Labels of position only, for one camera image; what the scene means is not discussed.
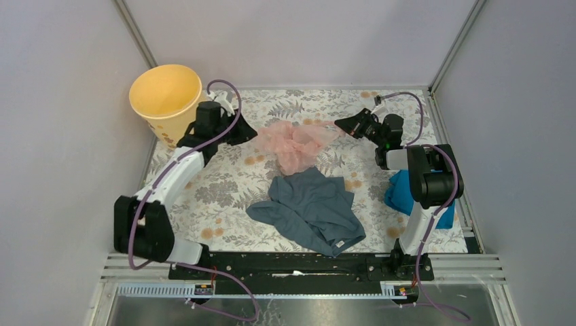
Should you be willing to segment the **pink plastic trash bag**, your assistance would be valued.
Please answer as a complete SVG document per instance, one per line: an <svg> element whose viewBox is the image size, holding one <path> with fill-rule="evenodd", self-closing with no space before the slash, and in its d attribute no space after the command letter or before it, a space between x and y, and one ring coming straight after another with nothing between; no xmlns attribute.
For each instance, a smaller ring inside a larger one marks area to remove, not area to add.
<svg viewBox="0 0 576 326"><path fill-rule="evenodd" d="M295 125L281 120L260 128L253 142L259 151L276 157L284 175L294 175L313 167L318 155L344 135L330 121Z"/></svg>

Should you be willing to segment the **yellow plastic trash bin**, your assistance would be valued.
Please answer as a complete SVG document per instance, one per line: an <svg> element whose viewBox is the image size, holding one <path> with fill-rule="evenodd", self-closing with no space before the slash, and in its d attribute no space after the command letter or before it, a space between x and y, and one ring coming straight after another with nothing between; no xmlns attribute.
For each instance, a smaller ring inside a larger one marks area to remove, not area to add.
<svg viewBox="0 0 576 326"><path fill-rule="evenodd" d="M149 125L156 137L175 149L198 104L206 100L198 74L184 65L160 65L138 76L128 99L133 111Z"/></svg>

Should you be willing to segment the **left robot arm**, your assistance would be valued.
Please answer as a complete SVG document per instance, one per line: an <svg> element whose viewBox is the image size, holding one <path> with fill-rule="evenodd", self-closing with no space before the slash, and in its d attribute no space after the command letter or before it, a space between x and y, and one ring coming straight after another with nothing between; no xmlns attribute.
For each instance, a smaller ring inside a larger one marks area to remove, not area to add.
<svg viewBox="0 0 576 326"><path fill-rule="evenodd" d="M146 261L185 264L195 279L207 276L209 258L203 246L177 238L168 213L185 186L217 153L219 145L240 145L257 136L242 116L223 101L199 103L196 119L177 142L159 173L133 196L120 196L113 206L113 247Z"/></svg>

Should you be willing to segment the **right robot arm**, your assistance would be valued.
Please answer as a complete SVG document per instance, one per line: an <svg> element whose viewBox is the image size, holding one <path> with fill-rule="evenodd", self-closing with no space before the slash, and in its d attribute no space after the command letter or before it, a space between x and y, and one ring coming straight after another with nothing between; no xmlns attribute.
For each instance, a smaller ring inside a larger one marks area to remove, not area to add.
<svg viewBox="0 0 576 326"><path fill-rule="evenodd" d="M376 120L368 109L334 124L355 139L376 145L375 161L383 170L405 170L413 208L405 232L396 240L387 268L400 280L424 267L423 255L441 214L463 194L463 182L451 146L401 146L403 118L390 113Z"/></svg>

